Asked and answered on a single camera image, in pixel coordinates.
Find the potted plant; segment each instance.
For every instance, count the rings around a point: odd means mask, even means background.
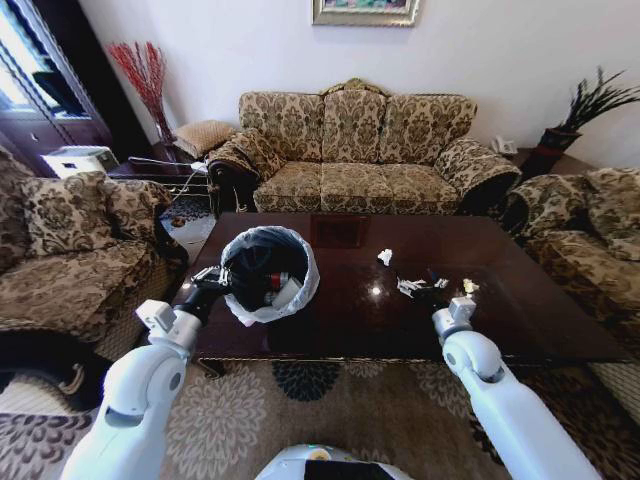
[[[578,131],[580,127],[609,110],[640,101],[640,86],[618,88],[611,85],[623,73],[624,70],[605,78],[604,70],[598,67],[595,87],[590,88],[586,78],[578,84],[567,119],[555,128],[545,129],[540,143],[522,164],[522,181],[549,173],[564,151],[582,136]]]

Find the painting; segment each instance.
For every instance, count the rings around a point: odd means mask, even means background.
[[[412,27],[420,0],[312,0],[314,25]]]

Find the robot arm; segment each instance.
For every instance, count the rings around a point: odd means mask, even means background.
[[[150,329],[151,345],[129,352],[107,373],[97,418],[73,451],[63,479],[158,477],[169,411],[184,382],[197,331],[214,301],[230,291],[224,269],[205,269],[192,281],[196,290],[175,310],[148,300],[136,311]],[[441,299],[433,302],[445,362],[469,392],[478,420],[511,475],[527,480],[599,478],[542,400],[504,364],[498,347],[472,331],[475,303],[460,297],[445,305]],[[301,459],[276,457],[259,478],[301,479],[292,476],[292,460]],[[389,478],[409,478],[393,467],[381,467]]]
[[[471,330],[474,309],[469,298],[454,298],[433,320],[444,360],[509,473],[532,480],[600,478],[540,397],[505,365],[496,344]]]
[[[215,300],[229,292],[220,273],[210,268],[193,277],[195,291],[175,310],[156,300],[136,310],[149,328],[151,345],[127,353],[107,372],[102,405],[91,431],[67,461],[64,480],[158,478],[166,450],[164,430],[197,332]]]

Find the dark vase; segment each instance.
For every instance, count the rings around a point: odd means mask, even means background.
[[[156,121],[156,130],[158,131],[158,137],[160,137],[160,142],[165,147],[170,147],[173,145],[173,141],[175,137],[173,133],[171,133],[171,129],[167,124],[167,119],[164,117],[164,112],[160,118],[154,119]]]
[[[149,110],[149,114],[156,125],[156,131],[158,132],[158,137],[160,138],[160,143],[165,147],[170,147],[173,145],[173,141],[176,139],[169,128],[169,124],[167,123],[167,117],[164,115],[164,108],[162,107],[162,100],[160,100],[157,104],[147,105],[147,110]]]
[[[547,128],[538,146],[529,154],[522,167],[522,181],[551,171],[567,148],[582,136],[578,132],[563,132],[555,128]]]

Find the wooden side table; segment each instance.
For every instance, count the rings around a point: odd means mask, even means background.
[[[189,177],[193,174],[190,164],[196,159],[177,147],[153,145],[153,158],[129,157],[127,162],[109,171],[107,175],[114,180],[151,180],[158,182],[177,196]],[[171,162],[172,165],[154,163],[149,160]],[[196,173],[181,196],[209,197],[208,176]]]
[[[516,167],[520,167],[529,157],[531,150],[533,150],[533,148],[519,148],[518,153],[509,160],[511,160]],[[555,173],[557,175],[575,175],[589,170],[595,170],[595,167],[583,162],[582,160],[578,160],[571,155],[564,154],[562,158],[556,162],[549,173]]]

